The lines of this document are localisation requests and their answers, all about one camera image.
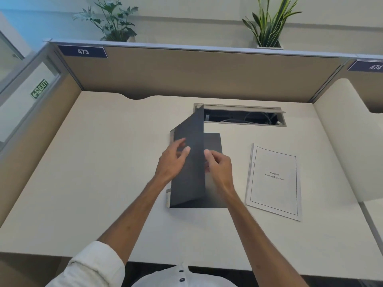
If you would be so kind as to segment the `beige side partition panel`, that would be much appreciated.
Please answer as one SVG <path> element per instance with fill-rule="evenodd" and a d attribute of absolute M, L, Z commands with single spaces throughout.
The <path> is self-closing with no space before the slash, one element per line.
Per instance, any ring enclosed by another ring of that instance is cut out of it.
<path fill-rule="evenodd" d="M 337 80 L 345 78 L 350 81 L 372 113 L 383 113 L 383 73 L 347 71 L 357 59 L 383 60 L 383 55 L 357 54 L 355 57 L 346 59 L 309 100 L 309 103 L 317 101 Z"/>

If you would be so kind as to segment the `person's right hand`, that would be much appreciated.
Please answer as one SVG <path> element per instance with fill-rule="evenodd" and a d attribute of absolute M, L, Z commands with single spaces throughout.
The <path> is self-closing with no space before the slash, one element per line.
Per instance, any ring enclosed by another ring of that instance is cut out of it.
<path fill-rule="evenodd" d="M 211 174 L 220 193 L 225 196 L 236 195 L 232 177 L 232 163 L 228 156 L 220 153 L 220 163 L 216 165 L 208 165 L 206 160 L 204 169 L 206 173 Z"/>

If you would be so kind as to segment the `person's right forearm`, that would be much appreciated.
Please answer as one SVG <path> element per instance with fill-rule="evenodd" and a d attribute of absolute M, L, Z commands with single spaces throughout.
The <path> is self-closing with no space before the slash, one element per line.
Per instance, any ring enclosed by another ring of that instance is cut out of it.
<path fill-rule="evenodd" d="M 259 287 L 309 287 L 277 250 L 234 188 L 219 188 Z"/>

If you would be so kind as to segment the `striped long-leaf green plant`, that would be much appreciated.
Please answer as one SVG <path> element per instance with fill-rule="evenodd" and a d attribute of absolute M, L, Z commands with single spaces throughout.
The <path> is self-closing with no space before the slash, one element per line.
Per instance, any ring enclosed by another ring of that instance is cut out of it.
<path fill-rule="evenodd" d="M 258 13 L 252 12 L 253 19 L 245 17 L 242 22 L 252 32 L 260 46 L 271 47 L 277 40 L 280 41 L 287 19 L 302 13 L 302 11 L 294 11 L 298 1 L 281 0 L 277 12 L 271 16 L 269 12 L 271 0 L 257 0 Z"/>

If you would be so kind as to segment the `blue number label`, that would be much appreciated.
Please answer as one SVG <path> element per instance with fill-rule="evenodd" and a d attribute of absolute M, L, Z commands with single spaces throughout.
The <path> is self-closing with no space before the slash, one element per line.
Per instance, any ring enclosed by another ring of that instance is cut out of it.
<path fill-rule="evenodd" d="M 347 71 L 383 73 L 383 60 L 357 59 Z"/>
<path fill-rule="evenodd" d="M 108 58 L 103 47 L 58 45 L 58 48 L 67 57 Z"/>

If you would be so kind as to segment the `person's left hand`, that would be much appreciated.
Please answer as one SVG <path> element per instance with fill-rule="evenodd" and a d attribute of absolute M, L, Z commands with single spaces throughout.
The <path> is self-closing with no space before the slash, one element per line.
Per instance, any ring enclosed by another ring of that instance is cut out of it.
<path fill-rule="evenodd" d="M 177 165 L 177 151 L 186 147 L 186 138 L 172 142 L 161 154 L 153 180 L 162 187 L 166 186 L 182 170 L 183 166 Z"/>

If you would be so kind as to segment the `white printed paper document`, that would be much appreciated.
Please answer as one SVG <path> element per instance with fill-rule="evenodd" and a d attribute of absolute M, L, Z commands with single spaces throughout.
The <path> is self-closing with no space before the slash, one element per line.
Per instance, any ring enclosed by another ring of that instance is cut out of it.
<path fill-rule="evenodd" d="M 302 221 L 299 159 L 252 144 L 245 204 Z"/>

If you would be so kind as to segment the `white planter pot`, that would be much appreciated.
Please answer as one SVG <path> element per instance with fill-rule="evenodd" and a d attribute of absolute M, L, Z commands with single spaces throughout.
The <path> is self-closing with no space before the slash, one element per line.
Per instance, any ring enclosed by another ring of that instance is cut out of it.
<path fill-rule="evenodd" d="M 253 40 L 252 40 L 252 45 L 254 48 L 256 49 L 262 49 L 262 50 L 284 50 L 283 46 L 280 44 L 280 41 L 277 40 L 275 45 L 272 45 L 271 47 L 263 47 L 263 46 L 260 46 L 256 40 L 255 37 L 253 37 Z"/>

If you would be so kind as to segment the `green exit sign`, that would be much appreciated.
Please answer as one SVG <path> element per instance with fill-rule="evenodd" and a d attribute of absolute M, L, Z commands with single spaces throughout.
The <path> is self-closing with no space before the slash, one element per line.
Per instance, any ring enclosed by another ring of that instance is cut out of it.
<path fill-rule="evenodd" d="M 45 91 L 49 86 L 49 82 L 46 79 L 43 79 L 30 93 L 30 96 L 34 99 L 38 99 L 39 96 Z"/>

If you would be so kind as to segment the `dark grey folder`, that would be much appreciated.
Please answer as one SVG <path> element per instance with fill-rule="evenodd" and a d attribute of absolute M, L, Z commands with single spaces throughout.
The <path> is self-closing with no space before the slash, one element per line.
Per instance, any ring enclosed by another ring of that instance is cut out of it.
<path fill-rule="evenodd" d="M 167 190 L 168 208 L 226 208 L 210 172 L 206 172 L 204 150 L 222 153 L 220 133 L 204 132 L 204 106 L 196 108 L 181 124 L 170 131 L 170 144 L 185 138 L 191 148 L 180 173 Z"/>

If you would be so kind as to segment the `white shirt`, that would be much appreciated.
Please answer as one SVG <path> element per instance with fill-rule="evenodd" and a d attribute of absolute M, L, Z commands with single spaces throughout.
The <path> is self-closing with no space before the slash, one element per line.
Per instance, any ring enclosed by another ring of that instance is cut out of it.
<path fill-rule="evenodd" d="M 94 241 L 74 256 L 45 287 L 122 287 L 125 265 L 108 245 Z M 186 264 L 156 271 L 132 287 L 237 287 L 214 275 L 193 273 Z"/>

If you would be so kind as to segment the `person's left forearm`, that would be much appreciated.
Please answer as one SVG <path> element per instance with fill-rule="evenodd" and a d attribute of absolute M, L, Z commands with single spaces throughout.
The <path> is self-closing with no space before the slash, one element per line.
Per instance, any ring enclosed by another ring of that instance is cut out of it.
<path fill-rule="evenodd" d="M 130 258 L 156 199 L 169 182 L 170 180 L 155 175 L 137 198 L 97 239 L 110 246 L 124 264 Z"/>

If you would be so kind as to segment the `beige desk partition panel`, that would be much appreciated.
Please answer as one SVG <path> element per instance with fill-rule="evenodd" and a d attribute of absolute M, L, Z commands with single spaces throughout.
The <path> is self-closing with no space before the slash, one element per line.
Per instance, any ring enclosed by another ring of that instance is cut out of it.
<path fill-rule="evenodd" d="M 351 55 L 153 43 L 54 40 L 84 91 L 131 99 L 184 96 L 309 102 Z M 103 47 L 108 58 L 67 57 L 58 45 Z"/>

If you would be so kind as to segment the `beige glass-topped side partition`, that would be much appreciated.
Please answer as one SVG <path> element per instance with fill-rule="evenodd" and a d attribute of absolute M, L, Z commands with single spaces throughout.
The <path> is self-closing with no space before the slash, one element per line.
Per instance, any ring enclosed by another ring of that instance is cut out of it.
<path fill-rule="evenodd" d="M 32 98 L 43 79 L 49 86 Z M 52 42 L 0 82 L 0 228 L 81 91 Z"/>

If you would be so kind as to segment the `broad-leaf green plant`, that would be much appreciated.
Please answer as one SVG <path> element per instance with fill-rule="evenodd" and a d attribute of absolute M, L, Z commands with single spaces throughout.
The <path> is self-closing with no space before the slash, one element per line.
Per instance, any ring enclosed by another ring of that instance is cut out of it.
<path fill-rule="evenodd" d="M 95 12 L 91 5 L 73 15 L 73 20 L 92 23 L 102 32 L 101 41 L 135 42 L 137 33 L 131 16 L 138 12 L 138 6 L 124 7 L 121 0 L 94 0 L 99 10 Z"/>

